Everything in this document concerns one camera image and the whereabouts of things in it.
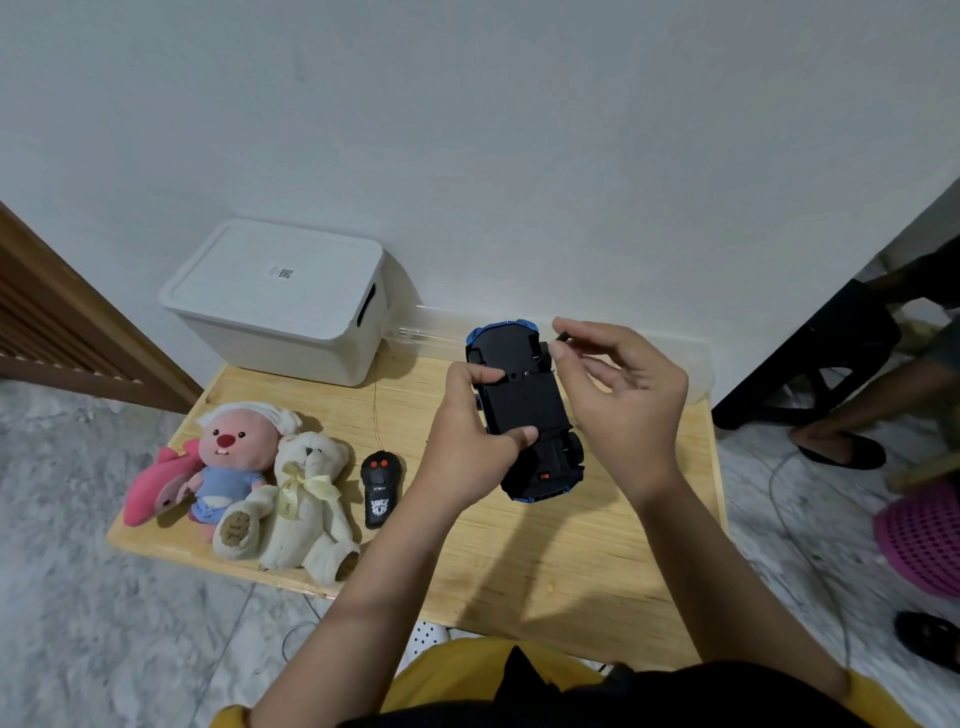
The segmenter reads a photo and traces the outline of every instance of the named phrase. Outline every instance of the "black wire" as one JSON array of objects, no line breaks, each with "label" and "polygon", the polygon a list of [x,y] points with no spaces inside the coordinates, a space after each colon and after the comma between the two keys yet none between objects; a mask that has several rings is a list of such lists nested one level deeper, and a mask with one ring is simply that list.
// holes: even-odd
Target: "black wire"
[{"label": "black wire", "polygon": [[380,353],[378,352],[373,360],[373,437],[376,438],[377,446],[383,449],[383,441],[380,439],[380,422],[376,417],[376,389],[377,384],[379,384],[379,377],[377,376],[379,368]]},{"label": "black wire", "polygon": [[295,624],[290,628],[290,631],[283,636],[283,642],[280,643],[280,656],[283,658],[283,664],[286,665],[290,662],[290,658],[287,657],[287,640],[290,639],[290,636],[296,632],[301,627],[316,627],[320,623],[320,612],[317,611],[317,608],[313,606],[310,602],[310,597],[303,595],[303,601],[306,602],[306,605],[310,607],[310,611],[313,612],[313,616],[317,618],[317,621],[302,621],[299,624]]},{"label": "black wire", "polygon": [[813,562],[813,559],[806,555],[806,552],[800,546],[797,539],[794,538],[793,533],[790,532],[790,529],[787,527],[786,521],[783,519],[783,515],[780,512],[780,507],[777,505],[777,499],[774,498],[774,480],[777,479],[777,476],[780,474],[783,466],[799,454],[800,453],[798,451],[794,451],[788,455],[785,455],[777,464],[777,466],[770,471],[770,479],[767,481],[767,495],[770,497],[770,502],[774,506],[774,513],[777,514],[777,518],[780,520],[780,526],[783,528],[783,533],[786,534],[786,537],[790,540],[790,543],[793,544],[793,547],[800,552],[800,555],[803,556],[804,560],[810,565],[810,568],[813,570],[817,580],[821,583],[824,589],[827,590],[827,594],[830,597],[830,602],[833,604],[833,611],[836,614],[837,620],[840,622],[840,628],[843,630],[844,669],[850,670],[850,631],[847,628],[847,620],[844,617],[843,607],[840,606],[840,599],[830,587],[829,583],[827,582],[827,578]]}]

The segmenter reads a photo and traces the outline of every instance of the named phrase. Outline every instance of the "person's right hand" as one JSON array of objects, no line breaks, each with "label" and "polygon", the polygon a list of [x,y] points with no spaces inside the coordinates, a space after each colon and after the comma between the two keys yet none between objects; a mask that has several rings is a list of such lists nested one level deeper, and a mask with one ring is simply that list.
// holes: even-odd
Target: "person's right hand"
[{"label": "person's right hand", "polygon": [[[627,499],[637,506],[677,482],[686,372],[630,328],[562,318],[553,328],[570,335],[548,347],[573,413]],[[618,367],[593,354],[607,354]],[[591,376],[611,391],[599,389]]]}]

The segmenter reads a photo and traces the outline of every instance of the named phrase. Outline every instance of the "wooden tabletop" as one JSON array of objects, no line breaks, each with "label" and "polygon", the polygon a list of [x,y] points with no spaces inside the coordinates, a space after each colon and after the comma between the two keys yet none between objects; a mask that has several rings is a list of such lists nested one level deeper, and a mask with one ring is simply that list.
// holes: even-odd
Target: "wooden tabletop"
[{"label": "wooden tabletop", "polygon": [[[449,362],[381,349],[359,387],[291,379],[225,367],[170,441],[199,437],[196,419],[229,401],[261,400],[300,412],[304,429],[346,442],[354,455],[338,480],[361,545],[363,527],[356,456],[395,452],[409,483],[420,465]],[[374,427],[374,405],[376,427]],[[584,446],[586,439],[581,436]],[[723,490],[706,400],[684,411],[678,437],[684,474],[726,528]],[[696,652],[666,590],[636,515],[587,449],[586,478],[569,494],[531,505],[497,488],[468,509],[446,540],[421,618],[484,635],[533,640],[567,654],[633,668],[674,668]],[[108,533],[117,548],[199,569],[316,595],[303,569],[257,570],[255,561],[227,561],[202,544],[185,509],[127,528],[117,517]]]}]

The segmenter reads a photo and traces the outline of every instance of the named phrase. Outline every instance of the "wooden door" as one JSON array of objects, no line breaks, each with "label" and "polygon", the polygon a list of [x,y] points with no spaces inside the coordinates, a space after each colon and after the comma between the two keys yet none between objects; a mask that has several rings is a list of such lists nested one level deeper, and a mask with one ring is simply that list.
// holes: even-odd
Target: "wooden door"
[{"label": "wooden door", "polygon": [[203,391],[2,203],[0,376],[174,412]]}]

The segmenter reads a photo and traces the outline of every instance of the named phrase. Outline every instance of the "yellow shirt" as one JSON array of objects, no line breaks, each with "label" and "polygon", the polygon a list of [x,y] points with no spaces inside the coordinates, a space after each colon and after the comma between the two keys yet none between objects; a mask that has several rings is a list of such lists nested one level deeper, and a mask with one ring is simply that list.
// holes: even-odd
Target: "yellow shirt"
[{"label": "yellow shirt", "polygon": [[[493,700],[503,680],[507,655],[515,645],[545,682],[562,691],[603,681],[599,672],[541,644],[496,637],[453,640],[431,647],[403,670],[390,687],[381,712],[442,700]],[[917,726],[878,683],[851,672],[850,685],[844,706],[861,719],[876,728]],[[213,718],[210,728],[245,728],[246,716],[246,708],[230,706]]]}]

